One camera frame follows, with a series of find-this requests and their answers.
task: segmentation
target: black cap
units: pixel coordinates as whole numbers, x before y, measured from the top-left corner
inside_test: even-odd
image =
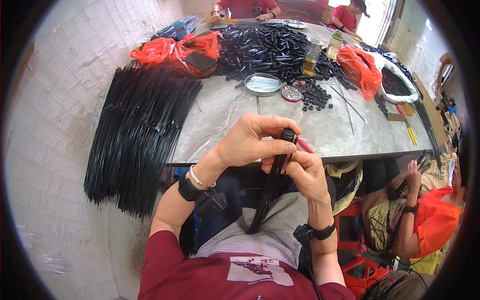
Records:
[[[367,6],[363,0],[352,0],[352,2],[355,3],[355,6],[358,7],[362,13],[367,13]]]

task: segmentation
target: gray marble tabletop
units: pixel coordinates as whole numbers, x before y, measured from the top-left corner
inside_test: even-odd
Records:
[[[208,23],[200,24],[196,32],[209,29]],[[307,24],[303,31],[308,37],[315,37],[328,44],[331,33],[322,25]],[[352,43],[350,36],[347,42]],[[173,154],[174,164],[196,163],[211,150],[246,112],[257,113],[256,97],[244,88],[235,89],[239,82],[226,81],[225,76],[212,76],[203,80],[203,88],[197,96],[180,133]],[[285,101],[280,93],[260,98],[260,112],[288,117],[295,120],[302,129],[301,137],[310,148],[325,161],[351,160],[365,157],[401,156],[431,149],[428,135],[417,114],[408,117],[418,145],[414,146],[404,122],[387,121],[374,99],[365,100],[361,91],[344,90],[345,98],[356,103],[352,105],[363,116],[365,122],[349,107],[353,133],[348,120],[345,101],[331,87],[339,91],[333,78],[321,81],[321,87],[332,98],[332,109],[302,111],[302,102]],[[397,112],[387,103],[390,111]]]

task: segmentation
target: orange shirt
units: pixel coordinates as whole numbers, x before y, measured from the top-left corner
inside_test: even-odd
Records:
[[[442,201],[445,195],[453,194],[450,186],[432,189],[418,200],[419,207],[413,222],[413,233],[418,233],[420,253],[408,258],[427,256],[439,249],[450,239],[460,218],[461,209]]]

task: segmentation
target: white brick wall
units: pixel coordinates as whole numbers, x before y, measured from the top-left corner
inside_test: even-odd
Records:
[[[113,73],[130,61],[135,34],[173,23],[192,3],[100,0],[35,41],[12,96],[7,186],[15,222],[39,240],[35,253],[64,259],[64,276],[41,274],[58,299],[138,295],[150,221],[88,202],[83,180]]]

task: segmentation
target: yellow liquid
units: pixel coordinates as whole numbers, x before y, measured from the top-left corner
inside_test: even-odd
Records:
[[[315,73],[315,67],[317,65],[317,61],[310,57],[305,57],[303,60],[303,71],[306,75],[312,76]]]

